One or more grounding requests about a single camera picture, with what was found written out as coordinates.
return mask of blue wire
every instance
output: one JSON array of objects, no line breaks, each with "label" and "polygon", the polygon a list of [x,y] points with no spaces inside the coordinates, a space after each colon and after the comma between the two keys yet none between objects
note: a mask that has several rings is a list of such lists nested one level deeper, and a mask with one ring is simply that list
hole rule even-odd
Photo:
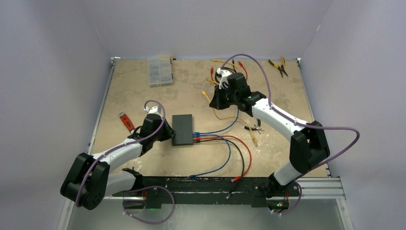
[{"label": "blue wire", "polygon": [[215,137],[221,138],[221,139],[223,139],[223,140],[227,143],[227,145],[228,145],[228,150],[229,150],[227,161],[226,161],[220,168],[218,168],[218,169],[215,169],[215,170],[212,170],[212,171],[209,171],[209,172],[204,172],[204,173],[201,173],[201,174],[190,175],[189,178],[195,178],[196,176],[201,176],[201,175],[206,175],[206,174],[209,174],[209,173],[214,173],[214,172],[216,172],[216,171],[218,171],[218,170],[224,168],[224,166],[225,166],[225,165],[228,163],[228,161],[230,160],[230,157],[231,157],[231,147],[230,147],[230,144],[228,143],[228,141],[227,141],[226,139],[224,139],[222,136],[219,136],[219,135],[216,135],[216,134],[201,135],[201,137],[207,137],[207,136],[215,136]]},{"label": "blue wire", "polygon": [[196,136],[196,137],[199,137],[199,136],[201,136],[202,134],[212,134],[212,133],[219,133],[219,132],[223,132],[224,130],[226,130],[226,129],[228,129],[228,128],[230,128],[231,126],[233,126],[236,122],[237,122],[237,120],[238,120],[238,115],[239,115],[239,112],[240,112],[240,110],[238,109],[238,107],[237,107],[237,116],[236,116],[236,119],[233,121],[233,123],[231,123],[228,127],[226,127],[226,128],[223,128],[222,130],[218,130],[218,131],[214,131],[214,132],[208,132],[208,133],[199,133],[199,135],[198,136]]}]

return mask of wooden work surface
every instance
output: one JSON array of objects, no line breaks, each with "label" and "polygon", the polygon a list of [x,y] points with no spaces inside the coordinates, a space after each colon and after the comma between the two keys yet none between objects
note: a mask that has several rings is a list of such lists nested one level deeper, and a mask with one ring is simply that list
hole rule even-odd
[{"label": "wooden work surface", "polygon": [[[125,112],[135,127],[142,125],[146,116],[143,105],[148,99],[158,100],[164,105],[169,125],[172,124],[172,115],[192,114],[194,131],[210,132],[227,127],[233,119],[216,119],[208,106],[207,99],[201,93],[204,90],[210,99],[212,98],[214,84],[207,79],[210,78],[210,68],[213,66],[216,69],[220,64],[209,60],[173,61],[173,84],[150,88],[147,81],[147,61],[119,60],[100,117],[92,153],[107,150],[129,135],[118,116],[119,112]],[[248,72],[248,85],[251,90],[267,95],[267,87],[259,67],[253,61],[245,60],[243,64]],[[284,78],[267,61],[261,61],[261,64],[271,84],[272,101],[292,115],[312,121],[296,62],[286,62],[285,70],[289,77]],[[236,106],[217,111],[220,117],[235,116],[236,113]],[[240,113],[240,117],[252,127],[257,122],[255,118],[245,113]],[[261,134],[254,132],[259,141],[258,146],[255,147],[250,133],[243,127],[244,124],[238,121],[223,134],[241,138],[251,149],[252,166],[246,176],[268,177],[288,161],[290,143],[280,133],[263,123],[262,128],[265,131]],[[228,147],[223,141],[205,142],[187,147],[173,147],[171,143],[171,140],[156,142],[145,155],[127,162],[121,168],[134,167],[136,171],[149,176],[189,176],[217,169],[228,157]],[[238,145],[243,152],[247,167],[248,151],[240,143]],[[241,167],[241,157],[232,147],[228,164],[207,176],[238,176],[241,174]],[[327,173],[324,167],[320,167],[310,172],[308,176],[326,177]]]}]

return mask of white wall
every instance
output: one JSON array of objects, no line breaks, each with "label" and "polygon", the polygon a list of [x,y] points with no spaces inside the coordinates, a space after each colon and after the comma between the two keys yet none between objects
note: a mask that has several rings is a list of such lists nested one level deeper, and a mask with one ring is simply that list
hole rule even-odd
[{"label": "white wall", "polygon": [[109,56],[79,0],[3,0],[0,31],[0,229],[55,229]]},{"label": "white wall", "polygon": [[111,56],[301,57],[332,0],[84,0]]},{"label": "white wall", "polygon": [[[335,0],[301,69],[323,125],[349,125],[359,142],[330,164],[355,229],[405,229],[406,1]],[[327,132],[331,150],[355,135]]]}]

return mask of yellow-handled pliers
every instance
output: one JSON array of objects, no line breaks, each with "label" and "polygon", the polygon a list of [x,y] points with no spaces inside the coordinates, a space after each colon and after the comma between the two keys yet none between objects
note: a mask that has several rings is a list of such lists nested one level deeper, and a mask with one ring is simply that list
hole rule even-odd
[{"label": "yellow-handled pliers", "polygon": [[275,68],[277,68],[278,70],[279,70],[279,72],[281,73],[281,76],[283,77],[283,74],[282,73],[285,73],[285,75],[288,77],[288,74],[286,73],[286,71],[285,71],[285,67],[284,67],[284,65],[285,65],[285,58],[282,56],[282,65],[281,66],[278,66],[278,65],[275,65],[270,59],[268,59],[268,62],[273,66],[273,67],[275,67]]}]

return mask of red-handled tool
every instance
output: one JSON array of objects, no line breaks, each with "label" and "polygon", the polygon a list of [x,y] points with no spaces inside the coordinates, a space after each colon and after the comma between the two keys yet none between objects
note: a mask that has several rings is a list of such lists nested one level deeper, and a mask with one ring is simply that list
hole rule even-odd
[{"label": "red-handled tool", "polygon": [[125,114],[124,112],[120,112],[118,115],[119,115],[121,121],[123,122],[123,124],[125,125],[125,127],[128,129],[128,131],[130,131],[130,133],[133,133],[133,131],[135,130],[135,127],[134,127],[133,123],[131,122],[131,120],[128,118],[127,114]]}]

